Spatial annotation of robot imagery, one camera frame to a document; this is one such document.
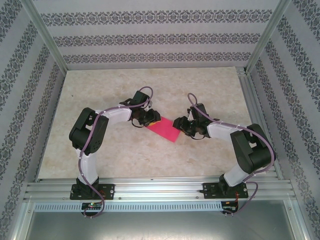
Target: pink fabric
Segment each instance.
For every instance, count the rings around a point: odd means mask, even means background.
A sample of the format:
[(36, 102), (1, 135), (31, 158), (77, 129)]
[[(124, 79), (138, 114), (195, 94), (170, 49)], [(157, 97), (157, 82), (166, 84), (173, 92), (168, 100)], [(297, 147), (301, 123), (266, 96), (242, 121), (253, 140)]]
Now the pink fabric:
[(179, 136), (180, 130), (174, 128), (173, 124), (173, 121), (161, 117), (161, 121), (146, 128), (174, 143)]

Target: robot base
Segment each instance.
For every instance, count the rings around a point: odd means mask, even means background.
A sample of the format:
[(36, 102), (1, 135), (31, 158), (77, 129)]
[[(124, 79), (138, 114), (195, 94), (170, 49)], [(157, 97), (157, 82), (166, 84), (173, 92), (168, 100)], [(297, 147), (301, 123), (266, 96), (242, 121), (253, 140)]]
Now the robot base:
[[(104, 200), (113, 200), (115, 195), (114, 184), (99, 184), (99, 177), (92, 184), (92, 186), (99, 191)], [(96, 194), (88, 185), (81, 182), (78, 178), (76, 184), (72, 185), (71, 200), (100, 200), (98, 194)]]

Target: wall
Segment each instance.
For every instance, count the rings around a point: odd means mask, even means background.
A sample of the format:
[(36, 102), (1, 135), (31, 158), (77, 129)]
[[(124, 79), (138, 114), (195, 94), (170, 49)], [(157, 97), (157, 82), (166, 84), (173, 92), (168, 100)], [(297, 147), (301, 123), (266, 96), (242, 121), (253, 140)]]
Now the wall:
[(35, 0), (70, 70), (244, 67), (279, 0)]
[(283, 175), (320, 239), (320, 1), (293, 0), (251, 78)]
[(0, 240), (45, 149), (64, 76), (18, 0), (0, 1)]

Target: wire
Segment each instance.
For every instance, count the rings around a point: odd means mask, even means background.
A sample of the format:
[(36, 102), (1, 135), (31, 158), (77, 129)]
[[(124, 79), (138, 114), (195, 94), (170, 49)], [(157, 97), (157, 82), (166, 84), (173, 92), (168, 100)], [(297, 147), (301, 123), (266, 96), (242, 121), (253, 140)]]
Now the wire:
[(142, 129), (142, 128), (144, 127), (144, 125), (142, 125), (142, 126), (137, 126), (137, 125), (135, 125), (133, 119), (131, 120), (131, 124), (132, 124), (132, 126), (138, 128), (138, 129)]
[(246, 184), (255, 184), (255, 190), (254, 190), (253, 194), (251, 195), (251, 197), (249, 198), (249, 200), (246, 201), (246, 203), (245, 203), (238, 211), (236, 211), (236, 212), (231, 212), (231, 211), (226, 210), (226, 209), (223, 209), (223, 211), (225, 211), (225, 212), (227, 212), (227, 213), (229, 213), (229, 214), (235, 215), (235, 214), (238, 214), (238, 213), (240, 213), (241, 211), (243, 211), (243, 210), (248, 206), (248, 204), (251, 202), (251, 200), (255, 197), (255, 195), (256, 195), (256, 193), (257, 193), (257, 191), (258, 191), (259, 186), (258, 186), (258, 183), (255, 182), (255, 181), (247, 181)]
[(153, 95), (154, 95), (154, 90), (153, 90), (152, 87), (150, 87), (150, 86), (144, 86), (144, 87), (140, 88), (139, 91), (141, 91), (141, 90), (143, 90), (143, 89), (150, 89), (150, 90), (151, 90), (151, 95), (150, 95), (149, 99), (147, 99), (145, 102), (140, 103), (140, 104), (138, 104), (138, 105), (133, 105), (133, 106), (114, 106), (114, 107), (107, 108), (107, 109), (101, 111), (101, 112), (96, 116), (96, 118), (95, 118), (95, 120), (94, 120), (94, 122), (93, 122), (91, 131), (90, 131), (90, 134), (89, 134), (89, 136), (88, 136), (88, 138), (87, 138), (87, 140), (86, 140), (86, 142), (85, 142), (85, 145), (83, 146), (83, 148), (82, 148), (82, 150), (81, 150), (81, 152), (80, 152), (80, 156), (79, 156), (79, 159), (78, 159), (78, 168), (79, 168), (80, 175), (82, 176), (82, 178), (83, 178), (83, 180), (85, 181), (85, 183), (86, 183), (96, 194), (98, 194), (98, 196), (101, 198), (102, 208), (101, 208), (101, 210), (100, 210), (97, 214), (95, 214), (95, 215), (93, 215), (93, 216), (88, 216), (88, 215), (86, 215), (86, 211), (87, 211), (87, 209), (88, 209), (88, 208), (86, 208), (86, 209), (83, 211), (83, 215), (84, 215), (85, 218), (87, 218), (87, 217), (90, 217), (91, 219), (96, 218), (96, 217), (98, 217), (100, 214), (102, 214), (102, 212), (103, 212), (104, 209), (105, 209), (105, 199), (104, 199), (104, 197), (100, 194), (100, 192), (98, 192), (97, 189), (95, 189), (95, 188), (88, 182), (88, 180), (86, 179), (86, 177), (85, 177), (85, 175), (84, 175), (84, 173), (83, 173), (83, 171), (82, 171), (82, 169), (81, 169), (81, 159), (82, 159), (82, 156), (83, 156), (85, 150), (87, 149), (87, 147), (88, 147), (88, 145), (89, 145), (89, 143), (90, 143), (90, 141), (91, 141), (91, 138), (92, 138), (92, 135), (93, 135), (94, 130), (95, 130), (95, 128), (96, 128), (98, 119), (99, 119), (99, 117), (100, 117), (102, 114), (104, 114), (105, 112), (108, 112), (108, 111), (110, 111), (110, 110), (137, 108), (137, 107), (141, 107), (141, 106), (145, 105), (146, 103), (150, 102), (151, 98), (152, 98)]
[[(147, 99), (147, 103), (149, 103), (149, 102), (150, 102), (150, 99), (148, 98), (148, 99)], [(147, 104), (147, 105), (146, 105), (145, 107), (143, 107), (142, 109), (146, 109), (146, 108), (148, 107), (148, 105), (149, 105), (149, 104)]]
[[(193, 96), (193, 97), (194, 97), (195, 103), (192, 102), (190, 96)], [(266, 147), (269, 149), (270, 155), (271, 155), (271, 162), (270, 162), (270, 164), (269, 164), (266, 168), (264, 168), (264, 169), (262, 169), (262, 170), (257, 170), (257, 171), (255, 171), (255, 172), (251, 173), (249, 176), (247, 176), (247, 177), (243, 180), (243, 182), (245, 182), (246, 180), (248, 180), (249, 178), (251, 178), (251, 177), (252, 177), (253, 175), (255, 175), (255, 174), (263, 173), (263, 172), (268, 171), (268, 170), (273, 166), (273, 164), (275, 163), (275, 154), (274, 154), (274, 151), (273, 151), (270, 143), (269, 143), (264, 137), (262, 137), (259, 133), (255, 132), (255, 131), (252, 131), (252, 130), (246, 128), (246, 127), (243, 127), (243, 126), (240, 126), (240, 125), (237, 126), (237, 125), (234, 125), (234, 124), (231, 124), (231, 123), (226, 123), (226, 122), (214, 120), (213, 118), (209, 117), (207, 114), (205, 114), (203, 111), (201, 111), (201, 110), (196, 106), (198, 100), (197, 100), (197, 97), (196, 97), (193, 93), (189, 92), (188, 95), (187, 95), (187, 97), (188, 97), (191, 105), (192, 105), (199, 113), (201, 113), (203, 116), (205, 116), (205, 117), (206, 117), (207, 119), (209, 119), (210, 121), (212, 121), (212, 122), (214, 122), (214, 123), (217, 123), (217, 124), (221, 124), (221, 125), (227, 126), (227, 127), (231, 127), (231, 128), (241, 129), (241, 130), (247, 131), (247, 132), (251, 133), (252, 135), (255, 135), (256, 137), (258, 137), (258, 138), (266, 145)]]
[(235, 201), (234, 202), (236, 203), (235, 208), (237, 208), (239, 206), (239, 193), (237, 191), (235, 192)]
[(203, 136), (203, 138), (194, 138), (193, 136), (190, 136), (193, 140), (202, 140), (205, 138), (205, 136)]

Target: marble floor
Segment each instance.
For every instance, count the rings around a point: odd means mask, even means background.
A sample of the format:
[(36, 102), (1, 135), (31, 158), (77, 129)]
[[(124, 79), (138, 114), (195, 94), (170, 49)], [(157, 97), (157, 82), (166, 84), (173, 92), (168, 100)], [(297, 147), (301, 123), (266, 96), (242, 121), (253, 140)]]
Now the marble floor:
[[(191, 92), (211, 117), (251, 123), (234, 67), (68, 71), (38, 177), (76, 178), (78, 159), (69, 132), (82, 109), (114, 107), (143, 86), (153, 88), (152, 108), (167, 119), (187, 115)], [(232, 145), (223, 140), (192, 140), (181, 133), (172, 143), (121, 122), (107, 128), (96, 167), (101, 178), (192, 177), (220, 176), (235, 163)]]

